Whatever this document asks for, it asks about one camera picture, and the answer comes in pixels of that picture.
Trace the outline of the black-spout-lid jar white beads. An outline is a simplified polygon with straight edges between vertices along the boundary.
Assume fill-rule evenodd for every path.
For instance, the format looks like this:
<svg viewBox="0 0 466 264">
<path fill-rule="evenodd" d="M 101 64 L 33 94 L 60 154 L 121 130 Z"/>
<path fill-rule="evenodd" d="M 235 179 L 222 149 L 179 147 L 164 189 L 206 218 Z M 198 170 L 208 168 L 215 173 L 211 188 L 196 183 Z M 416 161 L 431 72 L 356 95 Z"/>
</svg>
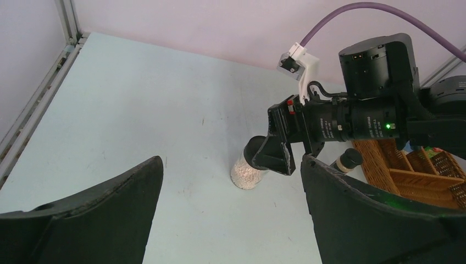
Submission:
<svg viewBox="0 0 466 264">
<path fill-rule="evenodd" d="M 252 158 L 264 141 L 265 136 L 254 136 L 242 150 L 240 157 L 230 171 L 230 179 L 236 187 L 242 190 L 252 190 L 269 172 L 267 169 L 254 167 L 252 163 Z"/>
</svg>

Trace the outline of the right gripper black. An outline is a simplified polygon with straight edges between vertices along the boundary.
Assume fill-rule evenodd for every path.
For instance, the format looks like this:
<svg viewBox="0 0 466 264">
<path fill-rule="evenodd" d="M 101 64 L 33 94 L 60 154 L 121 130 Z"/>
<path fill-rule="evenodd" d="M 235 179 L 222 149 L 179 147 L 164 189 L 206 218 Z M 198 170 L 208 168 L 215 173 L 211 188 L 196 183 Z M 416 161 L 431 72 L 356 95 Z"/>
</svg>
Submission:
<svg viewBox="0 0 466 264">
<path fill-rule="evenodd" d="M 326 142 L 394 139 L 406 144 L 406 112 L 391 97 L 321 100 L 301 104 L 292 95 L 268 110 L 268 136 L 252 139 L 252 167 L 290 176 L 295 171 L 291 144 L 301 142 L 314 157 Z"/>
</svg>

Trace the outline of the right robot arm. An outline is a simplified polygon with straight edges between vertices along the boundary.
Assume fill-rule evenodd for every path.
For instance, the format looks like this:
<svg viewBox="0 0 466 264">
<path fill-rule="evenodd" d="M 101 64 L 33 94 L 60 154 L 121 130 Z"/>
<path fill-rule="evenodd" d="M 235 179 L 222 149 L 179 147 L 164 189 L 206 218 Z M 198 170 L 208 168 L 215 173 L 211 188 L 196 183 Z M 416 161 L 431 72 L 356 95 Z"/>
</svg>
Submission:
<svg viewBox="0 0 466 264">
<path fill-rule="evenodd" d="M 371 38 L 343 49 L 345 91 L 326 92 L 308 81 L 268 109 L 267 136 L 250 139 L 246 162 L 260 171 L 291 175 L 293 143 L 316 157 L 328 141 L 393 139 L 398 149 L 438 147 L 465 157 L 465 76 L 419 85 L 412 40 L 404 33 Z"/>
</svg>

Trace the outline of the aluminium corner frame left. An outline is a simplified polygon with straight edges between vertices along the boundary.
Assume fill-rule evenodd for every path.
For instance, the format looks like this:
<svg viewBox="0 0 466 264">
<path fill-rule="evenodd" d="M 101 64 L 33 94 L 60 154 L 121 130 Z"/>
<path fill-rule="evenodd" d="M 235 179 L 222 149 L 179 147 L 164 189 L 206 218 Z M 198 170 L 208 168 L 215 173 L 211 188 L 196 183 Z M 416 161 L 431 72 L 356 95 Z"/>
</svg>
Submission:
<svg viewBox="0 0 466 264">
<path fill-rule="evenodd" d="M 86 40 L 74 1 L 1 1 L 1 183 Z"/>
</svg>

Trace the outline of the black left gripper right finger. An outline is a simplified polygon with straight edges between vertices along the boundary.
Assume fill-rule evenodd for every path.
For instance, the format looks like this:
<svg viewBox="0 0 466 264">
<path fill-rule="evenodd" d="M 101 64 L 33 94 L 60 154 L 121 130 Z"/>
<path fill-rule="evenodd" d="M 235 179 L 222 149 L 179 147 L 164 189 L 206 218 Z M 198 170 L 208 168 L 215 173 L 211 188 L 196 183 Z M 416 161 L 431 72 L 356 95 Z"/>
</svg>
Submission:
<svg viewBox="0 0 466 264">
<path fill-rule="evenodd" d="M 313 156 L 301 178 L 323 263 L 465 263 L 465 213 L 378 189 Z"/>
</svg>

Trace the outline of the aluminium corner frame right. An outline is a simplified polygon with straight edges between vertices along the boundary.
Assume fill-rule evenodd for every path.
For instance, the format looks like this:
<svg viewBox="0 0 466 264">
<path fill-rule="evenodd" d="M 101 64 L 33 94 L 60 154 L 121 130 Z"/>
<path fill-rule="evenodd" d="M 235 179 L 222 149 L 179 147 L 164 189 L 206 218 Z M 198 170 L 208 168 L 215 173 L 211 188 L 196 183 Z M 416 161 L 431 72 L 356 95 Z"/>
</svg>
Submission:
<svg viewBox="0 0 466 264">
<path fill-rule="evenodd" d="M 455 56 L 451 56 L 420 84 L 422 87 L 430 86 L 440 80 L 456 75 L 465 75 L 465 62 Z"/>
</svg>

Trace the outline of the aluminium corner frame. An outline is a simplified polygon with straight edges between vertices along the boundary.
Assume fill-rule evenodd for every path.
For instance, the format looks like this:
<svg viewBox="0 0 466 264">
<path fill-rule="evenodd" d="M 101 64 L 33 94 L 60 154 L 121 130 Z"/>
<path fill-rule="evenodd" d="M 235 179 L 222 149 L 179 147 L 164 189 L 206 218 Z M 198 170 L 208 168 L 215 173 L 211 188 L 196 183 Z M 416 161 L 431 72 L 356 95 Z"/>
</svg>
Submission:
<svg viewBox="0 0 466 264">
<path fill-rule="evenodd" d="M 86 40 L 74 1 L 1 1 L 1 183 Z"/>
<path fill-rule="evenodd" d="M 455 56 L 451 56 L 420 84 L 422 87 L 430 86 L 440 80 L 456 75 L 465 75 L 465 62 Z"/>
</svg>

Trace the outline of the wicker divided basket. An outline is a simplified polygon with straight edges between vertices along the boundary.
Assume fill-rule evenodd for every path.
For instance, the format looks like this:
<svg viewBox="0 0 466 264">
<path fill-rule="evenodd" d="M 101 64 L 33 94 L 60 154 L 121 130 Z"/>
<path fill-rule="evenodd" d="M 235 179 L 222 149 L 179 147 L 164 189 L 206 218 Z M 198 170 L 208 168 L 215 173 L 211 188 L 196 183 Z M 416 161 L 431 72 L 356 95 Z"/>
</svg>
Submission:
<svg viewBox="0 0 466 264">
<path fill-rule="evenodd" d="M 465 209 L 465 171 L 442 151 L 398 150 L 393 139 L 358 140 L 367 182 L 389 193 L 429 205 Z"/>
</svg>

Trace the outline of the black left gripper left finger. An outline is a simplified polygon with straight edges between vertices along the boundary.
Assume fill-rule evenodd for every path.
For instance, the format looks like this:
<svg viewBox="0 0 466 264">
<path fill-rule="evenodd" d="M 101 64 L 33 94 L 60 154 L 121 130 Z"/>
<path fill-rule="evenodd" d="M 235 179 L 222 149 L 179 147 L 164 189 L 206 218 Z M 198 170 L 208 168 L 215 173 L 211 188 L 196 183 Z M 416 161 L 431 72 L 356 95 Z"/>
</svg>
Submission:
<svg viewBox="0 0 466 264">
<path fill-rule="evenodd" d="M 154 156 L 74 195 L 1 214 L 1 263 L 142 263 L 163 173 Z"/>
</svg>

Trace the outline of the yellow-cap sauce bottle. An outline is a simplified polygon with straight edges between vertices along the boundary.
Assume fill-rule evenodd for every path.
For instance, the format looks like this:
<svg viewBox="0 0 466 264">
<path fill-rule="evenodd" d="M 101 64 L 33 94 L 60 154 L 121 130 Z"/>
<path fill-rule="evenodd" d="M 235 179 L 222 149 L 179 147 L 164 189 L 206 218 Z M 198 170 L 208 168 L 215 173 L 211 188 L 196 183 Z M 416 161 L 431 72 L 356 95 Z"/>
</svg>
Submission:
<svg viewBox="0 0 466 264">
<path fill-rule="evenodd" d="M 424 150 L 425 150 L 427 153 L 432 153 L 432 154 L 434 154 L 434 155 L 436 155 L 437 153 L 440 153 L 440 152 L 443 151 L 442 149 L 437 148 L 437 147 L 425 147 Z"/>
</svg>

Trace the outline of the small black-lid spice jar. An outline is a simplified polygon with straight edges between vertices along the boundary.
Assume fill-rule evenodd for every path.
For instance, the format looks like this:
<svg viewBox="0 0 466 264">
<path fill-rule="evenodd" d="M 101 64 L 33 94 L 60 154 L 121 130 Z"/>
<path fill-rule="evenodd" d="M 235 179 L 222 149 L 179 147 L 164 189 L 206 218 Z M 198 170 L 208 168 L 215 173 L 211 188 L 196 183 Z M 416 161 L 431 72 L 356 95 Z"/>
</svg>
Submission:
<svg viewBox="0 0 466 264">
<path fill-rule="evenodd" d="M 356 167 L 360 166 L 362 163 L 363 156 L 361 153 L 354 148 L 348 148 L 343 154 L 338 156 L 338 158 L 333 161 L 330 167 L 343 174 L 347 174 L 348 172 L 353 171 Z"/>
</svg>

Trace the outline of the blue-label silver-lid jar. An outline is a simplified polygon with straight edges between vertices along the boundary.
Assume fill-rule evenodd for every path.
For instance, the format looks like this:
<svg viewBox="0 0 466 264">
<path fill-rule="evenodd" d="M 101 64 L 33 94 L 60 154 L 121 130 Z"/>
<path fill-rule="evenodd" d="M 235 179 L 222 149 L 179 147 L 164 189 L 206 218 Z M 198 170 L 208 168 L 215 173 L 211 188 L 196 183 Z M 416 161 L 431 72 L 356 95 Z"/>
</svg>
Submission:
<svg viewBox="0 0 466 264">
<path fill-rule="evenodd" d="M 422 146 L 418 146 L 418 145 L 410 145 L 410 148 L 411 148 L 412 152 L 421 151 L 421 150 L 424 149 Z"/>
</svg>

